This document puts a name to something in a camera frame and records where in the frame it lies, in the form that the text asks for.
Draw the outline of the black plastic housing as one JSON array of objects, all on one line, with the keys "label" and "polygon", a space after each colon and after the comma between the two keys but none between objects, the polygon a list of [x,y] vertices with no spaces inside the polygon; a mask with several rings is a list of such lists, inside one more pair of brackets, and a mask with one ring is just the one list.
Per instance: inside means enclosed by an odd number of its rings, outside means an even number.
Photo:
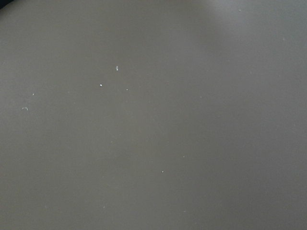
[{"label": "black plastic housing", "polygon": [[0,9],[8,5],[12,0],[0,0]]}]

